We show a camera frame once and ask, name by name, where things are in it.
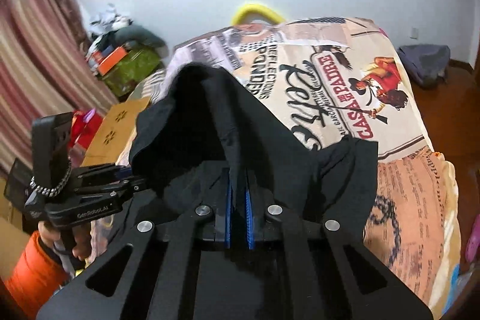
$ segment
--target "metal bolt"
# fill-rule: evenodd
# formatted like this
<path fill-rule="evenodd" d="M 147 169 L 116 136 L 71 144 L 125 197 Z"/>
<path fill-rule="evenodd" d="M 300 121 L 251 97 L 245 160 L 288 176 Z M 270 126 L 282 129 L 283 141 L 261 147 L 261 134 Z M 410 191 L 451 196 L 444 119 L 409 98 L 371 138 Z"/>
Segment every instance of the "metal bolt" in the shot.
<path fill-rule="evenodd" d="M 199 216 L 207 216 L 208 213 L 210 213 L 211 209 L 207 205 L 200 205 L 197 206 L 197 209 L 195 209 L 195 213 Z"/>
<path fill-rule="evenodd" d="M 335 220 L 327 220 L 325 222 L 325 228 L 329 231 L 338 231 L 340 229 L 340 223 Z"/>
<path fill-rule="evenodd" d="M 151 221 L 142 221 L 142 222 L 137 224 L 137 229 L 140 232 L 148 232 L 152 228 L 153 228 L 153 224 L 152 224 Z"/>
<path fill-rule="evenodd" d="M 281 212 L 283 212 L 283 209 L 280 205 L 270 205 L 268 208 L 267 208 L 267 211 L 272 214 L 273 216 L 276 216 L 278 214 L 280 214 Z"/>

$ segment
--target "bed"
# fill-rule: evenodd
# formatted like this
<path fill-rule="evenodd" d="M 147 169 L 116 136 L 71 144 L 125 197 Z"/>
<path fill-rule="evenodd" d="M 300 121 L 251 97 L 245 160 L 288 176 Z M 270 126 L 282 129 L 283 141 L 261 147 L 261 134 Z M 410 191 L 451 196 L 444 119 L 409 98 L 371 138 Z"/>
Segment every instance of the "bed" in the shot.
<path fill-rule="evenodd" d="M 168 66 L 137 93 L 157 102 L 189 62 L 229 70 L 307 148 L 347 133 L 378 142 L 378 189 L 364 244 L 439 319 L 460 259 L 455 170 L 434 152 L 382 29 L 341 17 L 227 27 L 177 46 Z M 134 136 L 117 163 L 128 163 Z M 93 257 L 105 250 L 106 227 L 95 224 Z"/>

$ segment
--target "brown floor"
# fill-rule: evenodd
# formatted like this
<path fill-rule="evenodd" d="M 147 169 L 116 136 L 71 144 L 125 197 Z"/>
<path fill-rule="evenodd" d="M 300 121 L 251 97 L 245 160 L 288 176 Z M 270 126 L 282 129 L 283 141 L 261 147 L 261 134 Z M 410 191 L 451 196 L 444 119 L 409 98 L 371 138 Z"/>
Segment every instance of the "brown floor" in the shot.
<path fill-rule="evenodd" d="M 455 165 L 458 222 L 462 236 L 462 271 L 468 269 L 465 246 L 480 214 L 480 88 L 468 71 L 448 67 L 446 84 L 425 91 L 412 83 L 423 122 L 436 151 Z"/>

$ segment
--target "electrical socket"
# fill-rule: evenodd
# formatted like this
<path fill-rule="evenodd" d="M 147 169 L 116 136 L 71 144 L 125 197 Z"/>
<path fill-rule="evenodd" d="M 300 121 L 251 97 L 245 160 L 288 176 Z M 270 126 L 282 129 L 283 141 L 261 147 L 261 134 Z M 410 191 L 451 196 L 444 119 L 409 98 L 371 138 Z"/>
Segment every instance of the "electrical socket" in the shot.
<path fill-rule="evenodd" d="M 414 40 L 418 40 L 418 36 L 419 36 L 419 30 L 418 28 L 412 28 L 412 30 L 410 31 L 410 38 L 411 39 L 414 39 Z"/>

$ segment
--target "striped curtain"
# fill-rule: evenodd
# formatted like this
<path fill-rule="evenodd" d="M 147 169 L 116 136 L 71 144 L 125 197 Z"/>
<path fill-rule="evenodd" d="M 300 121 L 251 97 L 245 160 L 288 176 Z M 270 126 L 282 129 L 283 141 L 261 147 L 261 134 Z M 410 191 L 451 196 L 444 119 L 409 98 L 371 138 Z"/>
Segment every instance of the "striped curtain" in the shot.
<path fill-rule="evenodd" d="M 0 175 L 15 157 L 31 167 L 34 119 L 117 103 L 85 64 L 87 45 L 75 0 L 0 0 Z"/>

